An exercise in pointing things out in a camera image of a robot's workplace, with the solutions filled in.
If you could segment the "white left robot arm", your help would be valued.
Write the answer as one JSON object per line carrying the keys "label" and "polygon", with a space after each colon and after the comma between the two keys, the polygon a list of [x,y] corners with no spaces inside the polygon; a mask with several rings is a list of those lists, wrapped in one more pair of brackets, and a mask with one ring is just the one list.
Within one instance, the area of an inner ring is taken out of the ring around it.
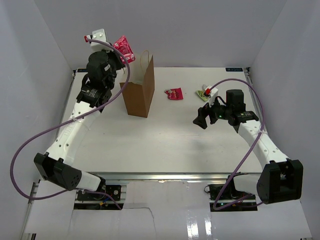
{"label": "white left robot arm", "polygon": [[105,196],[105,180],[73,167],[76,153],[95,119],[102,113],[104,104],[112,97],[117,71],[124,68],[120,56],[114,51],[92,53],[86,65],[81,90],[76,97],[69,117],[70,123],[60,130],[55,142],[44,154],[37,153],[34,163],[44,180],[68,191],[88,190],[99,200]]}

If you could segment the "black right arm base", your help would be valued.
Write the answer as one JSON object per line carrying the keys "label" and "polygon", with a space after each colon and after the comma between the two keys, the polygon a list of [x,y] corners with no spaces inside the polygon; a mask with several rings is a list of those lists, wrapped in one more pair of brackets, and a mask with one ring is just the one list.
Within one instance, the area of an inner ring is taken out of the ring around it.
{"label": "black right arm base", "polygon": [[[209,197],[210,211],[212,213],[217,211],[214,209],[214,202],[222,188],[223,188],[223,184],[208,184],[203,189],[203,191]],[[216,204],[216,207],[217,208],[223,207],[228,203],[231,203],[246,195],[248,195],[246,192],[232,191],[230,187],[228,187],[221,195],[220,199]],[[250,211],[257,211],[257,210],[258,210],[258,203],[256,201],[256,196],[252,195],[242,201],[239,201],[233,204],[232,206],[221,209],[218,212],[250,212]]]}

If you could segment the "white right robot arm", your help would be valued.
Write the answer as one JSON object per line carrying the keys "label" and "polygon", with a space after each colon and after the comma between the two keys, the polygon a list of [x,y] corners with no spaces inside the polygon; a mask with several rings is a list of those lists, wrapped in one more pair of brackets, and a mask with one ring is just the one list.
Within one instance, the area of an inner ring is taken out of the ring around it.
{"label": "white right robot arm", "polygon": [[225,120],[249,145],[258,159],[262,172],[248,174],[237,172],[229,176],[226,195],[236,200],[243,193],[256,195],[264,204],[298,200],[302,195],[303,165],[291,160],[264,132],[262,123],[253,111],[246,110],[244,93],[240,89],[226,91],[226,100],[218,95],[217,88],[207,86],[203,91],[207,103],[198,109],[195,125],[206,129],[208,124]]}

